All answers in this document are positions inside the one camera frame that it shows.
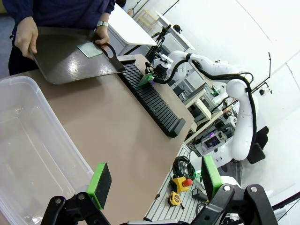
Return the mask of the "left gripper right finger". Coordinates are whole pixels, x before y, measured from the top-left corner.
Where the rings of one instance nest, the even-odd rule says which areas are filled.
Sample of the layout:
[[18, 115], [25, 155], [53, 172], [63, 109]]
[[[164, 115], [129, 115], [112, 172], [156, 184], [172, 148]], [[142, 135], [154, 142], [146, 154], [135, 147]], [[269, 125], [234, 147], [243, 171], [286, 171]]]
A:
[[202, 157], [201, 177], [209, 203], [192, 221], [193, 225], [219, 225], [227, 214], [237, 214], [244, 225], [277, 225], [264, 188], [252, 184], [245, 189], [224, 183], [212, 156]]

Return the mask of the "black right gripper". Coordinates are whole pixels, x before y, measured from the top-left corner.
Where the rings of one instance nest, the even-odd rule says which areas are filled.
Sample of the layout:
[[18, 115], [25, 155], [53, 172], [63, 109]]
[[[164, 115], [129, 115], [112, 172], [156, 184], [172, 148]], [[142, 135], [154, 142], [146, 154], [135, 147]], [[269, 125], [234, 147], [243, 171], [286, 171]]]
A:
[[157, 65], [154, 69], [151, 67], [146, 67], [145, 74], [153, 74], [154, 81], [165, 81], [168, 68], [162, 64]]

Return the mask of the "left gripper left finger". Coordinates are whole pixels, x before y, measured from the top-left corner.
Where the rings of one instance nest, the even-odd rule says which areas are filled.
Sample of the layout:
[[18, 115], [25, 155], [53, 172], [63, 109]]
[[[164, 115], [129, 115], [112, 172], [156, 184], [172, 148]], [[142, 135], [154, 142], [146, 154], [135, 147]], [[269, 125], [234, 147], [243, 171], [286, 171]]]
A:
[[101, 210], [104, 209], [112, 178], [107, 163], [100, 163], [86, 191], [71, 198], [54, 196], [50, 199], [42, 225], [77, 225], [84, 221], [88, 225], [108, 225]]

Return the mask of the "person's left hand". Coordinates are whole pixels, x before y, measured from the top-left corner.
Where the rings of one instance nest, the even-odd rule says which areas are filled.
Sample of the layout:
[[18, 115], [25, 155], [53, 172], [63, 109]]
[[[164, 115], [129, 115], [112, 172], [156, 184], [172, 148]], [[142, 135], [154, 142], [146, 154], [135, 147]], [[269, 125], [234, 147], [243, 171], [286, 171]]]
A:
[[109, 35], [108, 35], [108, 27], [107, 26], [99, 26], [96, 28], [95, 33], [99, 36], [99, 39], [95, 41], [98, 45], [104, 45], [105, 43], [109, 42]]

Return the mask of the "person's right hand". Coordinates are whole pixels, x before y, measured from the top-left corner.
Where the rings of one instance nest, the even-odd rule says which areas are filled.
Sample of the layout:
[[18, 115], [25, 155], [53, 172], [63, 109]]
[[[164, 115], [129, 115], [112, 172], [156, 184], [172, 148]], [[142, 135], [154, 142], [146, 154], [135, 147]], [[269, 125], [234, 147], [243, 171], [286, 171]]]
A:
[[18, 23], [15, 46], [22, 52], [23, 57], [34, 60], [33, 55], [37, 53], [37, 38], [38, 28], [32, 16], [26, 17]]

